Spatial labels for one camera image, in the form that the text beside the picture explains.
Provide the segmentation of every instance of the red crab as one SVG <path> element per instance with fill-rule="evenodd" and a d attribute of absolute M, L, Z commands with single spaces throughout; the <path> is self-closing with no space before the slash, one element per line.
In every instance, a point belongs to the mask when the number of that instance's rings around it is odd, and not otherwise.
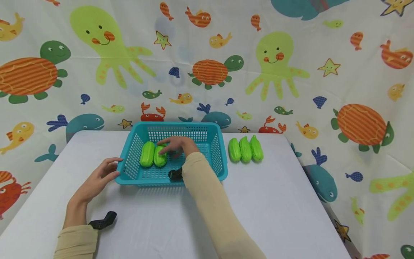
<path fill-rule="evenodd" d="M 283 124 L 283 126 L 280 123 L 278 124 L 280 131 L 278 131 L 277 129 L 273 127 L 266 127 L 267 123 L 274 122 L 275 119 L 276 118 L 272 118 L 272 116 L 267 117 L 265 124 L 263 125 L 263 127 L 259 129 L 259 133 L 283 134 L 286 131 L 286 124 Z"/>
<path fill-rule="evenodd" d="M 8 173 L 6 175 L 11 176 L 12 174 L 6 171 L 1 173 Z M 23 185 L 16 183 L 16 178 L 11 177 L 13 182 L 11 184 L 5 185 L 0 189 L 0 220 L 3 219 L 3 213 L 6 212 L 13 204 L 19 199 L 21 194 L 26 194 L 28 189 L 31 189 L 31 182 L 27 182 Z"/>
<path fill-rule="evenodd" d="M 150 107 L 150 104 L 145 105 L 145 103 L 141 103 L 141 110 L 142 110 L 141 121 L 164 121 L 164 118 L 165 118 L 164 107 L 162 106 L 161 108 L 155 107 L 156 111 L 163 115 L 162 117 L 154 113 L 145 114 L 144 111 L 148 110 L 149 107 Z"/>

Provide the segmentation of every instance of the beige sleeve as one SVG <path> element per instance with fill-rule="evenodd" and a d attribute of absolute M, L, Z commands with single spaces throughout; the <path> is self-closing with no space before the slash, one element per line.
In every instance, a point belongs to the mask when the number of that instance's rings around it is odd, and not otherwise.
<path fill-rule="evenodd" d="M 98 242 L 98 230 L 91 225 L 63 229 L 58 235 L 54 259 L 92 259 Z"/>
<path fill-rule="evenodd" d="M 204 155 L 187 156 L 183 180 L 197 204 L 220 259 L 265 259 L 266 256 L 240 224 L 217 176 Z"/>

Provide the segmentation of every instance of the black object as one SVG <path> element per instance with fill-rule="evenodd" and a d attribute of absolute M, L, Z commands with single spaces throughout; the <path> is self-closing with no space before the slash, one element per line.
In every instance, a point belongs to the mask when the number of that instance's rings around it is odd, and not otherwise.
<path fill-rule="evenodd" d="M 183 178 L 182 173 L 183 172 L 183 168 L 180 167 L 180 169 L 178 170 L 171 170 L 168 172 L 168 177 L 173 180 L 173 181 L 178 181 L 181 180 Z"/>
<path fill-rule="evenodd" d="M 102 220 L 93 220 L 89 222 L 89 225 L 91 225 L 94 229 L 102 230 L 110 225 L 115 221 L 116 218 L 116 212 L 114 211 L 108 211 L 105 218 Z"/>

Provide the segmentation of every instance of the plastic cucumber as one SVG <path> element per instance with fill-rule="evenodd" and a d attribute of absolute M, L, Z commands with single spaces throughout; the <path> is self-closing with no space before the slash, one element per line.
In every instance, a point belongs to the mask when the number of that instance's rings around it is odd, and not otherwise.
<path fill-rule="evenodd" d="M 155 148 L 154 152 L 154 164 L 158 167 L 163 167 L 167 163 L 167 153 L 159 155 L 158 152 L 161 151 L 167 144 L 158 145 Z"/>
<path fill-rule="evenodd" d="M 229 156 L 230 160 L 235 163 L 240 161 L 240 146 L 236 138 L 232 138 L 229 142 Z"/>
<path fill-rule="evenodd" d="M 154 161 L 155 144 L 151 141 L 142 146 L 140 164 L 142 167 L 150 167 Z"/>
<path fill-rule="evenodd" d="M 249 141 L 247 140 L 247 136 L 240 140 L 240 152 L 242 162 L 247 163 L 252 159 L 252 150 Z"/>
<path fill-rule="evenodd" d="M 260 162 L 263 160 L 263 150 L 260 142 L 256 138 L 256 135 L 253 135 L 252 139 L 250 139 L 250 147 L 252 149 L 252 158 L 256 162 Z"/>

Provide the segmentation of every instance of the green fish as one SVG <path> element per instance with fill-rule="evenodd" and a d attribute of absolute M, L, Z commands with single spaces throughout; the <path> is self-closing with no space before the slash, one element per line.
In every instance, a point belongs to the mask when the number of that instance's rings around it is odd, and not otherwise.
<path fill-rule="evenodd" d="M 336 28 L 341 28 L 342 25 L 344 25 L 344 21 L 342 21 L 342 20 L 333 20 L 333 21 L 328 22 L 327 20 L 325 20 L 325 21 L 323 21 L 322 24 L 325 25 L 326 27 L 336 29 Z"/>
<path fill-rule="evenodd" d="M 282 106 L 278 106 L 278 107 L 276 107 L 276 108 L 274 109 L 274 111 L 275 111 L 277 114 L 280 114 L 280 115 L 289 115 L 289 114 L 293 114 L 293 110 L 286 111 L 286 110 L 284 109 L 284 107 L 282 107 Z"/>
<path fill-rule="evenodd" d="M 247 112 L 240 113 L 239 111 L 236 111 L 236 114 L 245 121 L 248 121 L 252 118 L 252 115 Z"/>
<path fill-rule="evenodd" d="M 102 105 L 102 109 L 107 110 L 108 112 L 121 113 L 124 112 L 125 107 L 122 105 L 112 105 L 110 108 L 108 108 Z"/>
<path fill-rule="evenodd" d="M 158 92 L 154 93 L 153 91 L 143 91 L 142 96 L 147 99 L 154 99 L 157 98 L 160 94 L 162 94 L 161 90 L 158 90 Z"/>

